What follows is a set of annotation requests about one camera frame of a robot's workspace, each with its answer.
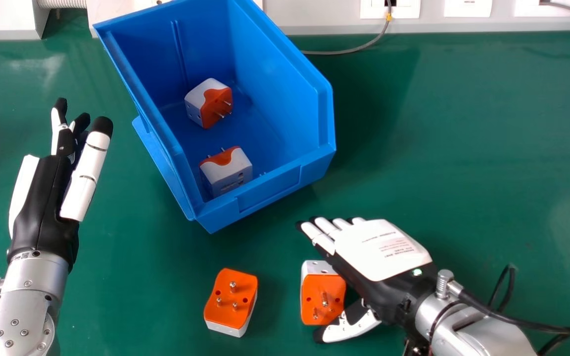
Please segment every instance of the robotic arm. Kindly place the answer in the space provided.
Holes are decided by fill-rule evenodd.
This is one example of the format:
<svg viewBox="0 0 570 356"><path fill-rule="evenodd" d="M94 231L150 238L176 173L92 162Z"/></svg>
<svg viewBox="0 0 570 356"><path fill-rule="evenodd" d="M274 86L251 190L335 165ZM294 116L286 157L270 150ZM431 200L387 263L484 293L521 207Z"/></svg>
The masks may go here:
<svg viewBox="0 0 570 356"><path fill-rule="evenodd" d="M570 336L570 327L500 313L513 290L511 266L485 306L451 271L437 272L428 251L386 220L317 217L300 222L298 229L361 297L315 330L317 343L354 338L384 323L406 331L404 356L544 356ZM507 273L507 296L494 311L491 302ZM536 353L521 327L557 335Z"/></svg>
<svg viewBox="0 0 570 356"><path fill-rule="evenodd" d="M68 126L67 101L52 108L49 156L25 156L14 185L8 268L0 278L0 356L56 356L58 314L113 123L89 114Z"/></svg>

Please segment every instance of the blue plastic bin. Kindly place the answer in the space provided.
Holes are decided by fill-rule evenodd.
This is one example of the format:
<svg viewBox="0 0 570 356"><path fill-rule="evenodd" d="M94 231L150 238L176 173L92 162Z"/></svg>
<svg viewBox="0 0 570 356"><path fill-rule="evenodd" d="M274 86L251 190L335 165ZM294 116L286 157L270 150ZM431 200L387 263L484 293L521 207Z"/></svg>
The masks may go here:
<svg viewBox="0 0 570 356"><path fill-rule="evenodd" d="M324 176L335 153L328 81L251 0L176 0L97 24L139 117L133 126L188 220L215 232ZM184 95L207 78L233 114L204 130ZM199 162L242 147L254 180L218 198Z"/></svg>

